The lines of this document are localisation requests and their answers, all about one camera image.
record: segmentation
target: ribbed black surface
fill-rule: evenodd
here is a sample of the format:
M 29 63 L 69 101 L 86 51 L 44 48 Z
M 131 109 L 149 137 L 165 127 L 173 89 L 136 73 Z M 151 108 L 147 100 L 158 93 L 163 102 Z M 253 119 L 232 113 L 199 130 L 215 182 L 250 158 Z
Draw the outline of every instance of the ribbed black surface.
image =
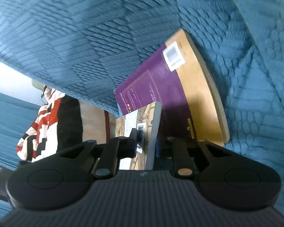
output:
M 273 208 L 234 212 L 206 201 L 190 181 L 168 171 L 120 171 L 97 181 L 76 204 L 50 212 L 14 210 L 3 220 L 8 227 L 38 226 L 284 226 Z

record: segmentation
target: barcode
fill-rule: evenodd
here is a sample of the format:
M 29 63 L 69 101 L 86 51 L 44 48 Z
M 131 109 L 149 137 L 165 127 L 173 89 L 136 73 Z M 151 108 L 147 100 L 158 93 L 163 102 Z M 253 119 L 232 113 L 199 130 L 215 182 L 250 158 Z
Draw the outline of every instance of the barcode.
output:
M 145 129 L 146 129 L 146 123 L 137 124 L 137 130 L 138 130 L 137 152 L 139 153 L 142 153 L 143 151 L 143 144 L 144 144 L 144 139 L 145 139 Z
M 162 53 L 170 71 L 177 69 L 185 63 L 176 42 L 171 43 Z

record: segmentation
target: tan cover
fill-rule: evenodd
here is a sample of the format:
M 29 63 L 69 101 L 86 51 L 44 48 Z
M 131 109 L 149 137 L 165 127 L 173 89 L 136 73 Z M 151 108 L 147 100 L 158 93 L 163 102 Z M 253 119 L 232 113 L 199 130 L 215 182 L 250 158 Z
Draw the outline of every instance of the tan cover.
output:
M 223 146 L 229 141 L 229 130 L 221 98 L 205 61 L 192 39 L 183 29 L 165 42 L 176 42 L 185 64 L 176 69 L 183 87 L 197 139 Z

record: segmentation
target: sticker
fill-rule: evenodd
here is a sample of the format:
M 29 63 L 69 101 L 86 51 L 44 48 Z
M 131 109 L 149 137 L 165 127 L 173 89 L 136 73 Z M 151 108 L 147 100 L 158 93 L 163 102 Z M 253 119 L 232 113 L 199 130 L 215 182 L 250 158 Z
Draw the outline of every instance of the sticker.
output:
M 172 42 L 162 53 L 171 72 L 185 63 L 184 57 L 176 42 Z

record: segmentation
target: patterned knit fabric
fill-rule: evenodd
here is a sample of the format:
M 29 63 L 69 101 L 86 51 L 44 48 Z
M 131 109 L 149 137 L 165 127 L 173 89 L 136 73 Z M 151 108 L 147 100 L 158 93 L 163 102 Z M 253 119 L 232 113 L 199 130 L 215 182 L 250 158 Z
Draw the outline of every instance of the patterned knit fabric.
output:
M 0 0 L 0 61 L 117 113 L 114 88 L 179 28 L 217 84 L 226 147 L 280 174 L 284 214 L 284 0 Z

